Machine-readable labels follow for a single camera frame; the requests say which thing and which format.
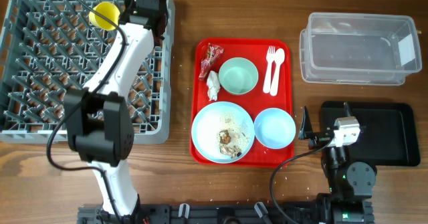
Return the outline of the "light blue plastic bowl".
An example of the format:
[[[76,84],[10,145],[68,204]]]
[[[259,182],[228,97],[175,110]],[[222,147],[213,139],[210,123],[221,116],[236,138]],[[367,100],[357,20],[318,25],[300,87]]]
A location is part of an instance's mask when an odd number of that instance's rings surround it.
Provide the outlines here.
[[[294,141],[296,124],[285,110],[268,108],[255,118],[254,131],[262,145],[277,150],[288,147]]]

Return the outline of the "yellow plastic cup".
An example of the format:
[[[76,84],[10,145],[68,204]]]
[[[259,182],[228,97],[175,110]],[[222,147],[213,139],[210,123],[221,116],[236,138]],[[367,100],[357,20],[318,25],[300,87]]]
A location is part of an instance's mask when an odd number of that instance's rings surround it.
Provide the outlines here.
[[[91,11],[89,13],[89,20],[93,26],[99,27],[106,31],[113,31],[116,29],[116,25],[118,25],[118,19],[120,17],[120,10],[117,8],[117,6],[115,6],[115,4],[107,1],[101,2],[95,6],[93,10],[114,23],[114,25],[112,25]]]

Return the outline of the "red snack wrapper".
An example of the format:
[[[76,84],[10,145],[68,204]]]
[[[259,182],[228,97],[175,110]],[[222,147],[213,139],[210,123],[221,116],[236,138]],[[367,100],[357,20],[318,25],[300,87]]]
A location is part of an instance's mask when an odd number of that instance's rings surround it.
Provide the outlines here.
[[[220,45],[208,43],[204,58],[201,60],[201,70],[198,80],[206,79],[213,64],[223,55],[224,48]]]

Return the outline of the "white plastic fork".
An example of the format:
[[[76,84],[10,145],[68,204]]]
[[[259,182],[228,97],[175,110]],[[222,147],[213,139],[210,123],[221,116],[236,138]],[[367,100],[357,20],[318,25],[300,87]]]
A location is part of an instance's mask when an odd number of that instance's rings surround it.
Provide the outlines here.
[[[276,53],[276,48],[274,46],[269,46],[266,53],[267,68],[266,68],[265,78],[263,81],[263,92],[266,94],[270,92],[271,80],[272,80],[272,64],[274,62],[275,53]]]

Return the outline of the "green plastic bowl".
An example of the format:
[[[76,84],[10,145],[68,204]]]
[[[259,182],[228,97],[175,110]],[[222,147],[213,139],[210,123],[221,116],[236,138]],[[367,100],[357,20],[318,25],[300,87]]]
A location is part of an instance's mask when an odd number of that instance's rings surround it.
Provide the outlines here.
[[[230,94],[243,95],[252,91],[259,80],[256,66],[245,58],[231,58],[219,69],[219,82]]]

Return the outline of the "white tissue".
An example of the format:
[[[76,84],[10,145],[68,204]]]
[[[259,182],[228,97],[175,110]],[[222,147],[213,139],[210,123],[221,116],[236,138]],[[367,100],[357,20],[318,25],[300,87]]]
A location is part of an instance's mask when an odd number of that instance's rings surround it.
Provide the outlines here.
[[[210,71],[207,78],[207,95],[210,101],[217,101],[218,93],[221,88],[219,75],[217,72]]]

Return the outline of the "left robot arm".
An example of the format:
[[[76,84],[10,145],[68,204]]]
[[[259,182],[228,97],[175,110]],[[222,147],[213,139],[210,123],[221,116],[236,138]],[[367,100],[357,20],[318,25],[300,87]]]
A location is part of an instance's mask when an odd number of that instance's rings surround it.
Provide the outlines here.
[[[114,43],[96,73],[64,98],[68,144],[96,174],[104,199],[98,219],[139,223],[140,200],[127,163],[134,142],[128,93],[143,61],[162,39],[169,20],[167,0],[125,0],[89,9],[90,23],[116,31]]]

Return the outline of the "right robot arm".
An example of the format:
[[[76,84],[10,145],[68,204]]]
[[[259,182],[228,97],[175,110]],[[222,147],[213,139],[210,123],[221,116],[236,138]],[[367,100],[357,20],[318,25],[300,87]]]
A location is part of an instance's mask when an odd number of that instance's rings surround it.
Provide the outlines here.
[[[329,193],[320,193],[302,211],[304,223],[374,223],[372,189],[377,172],[365,162],[352,162],[348,147],[358,140],[362,126],[344,103],[345,117],[337,118],[334,126],[314,132],[308,109],[304,108],[298,138],[308,139],[310,150],[322,153],[322,169],[328,179]]]

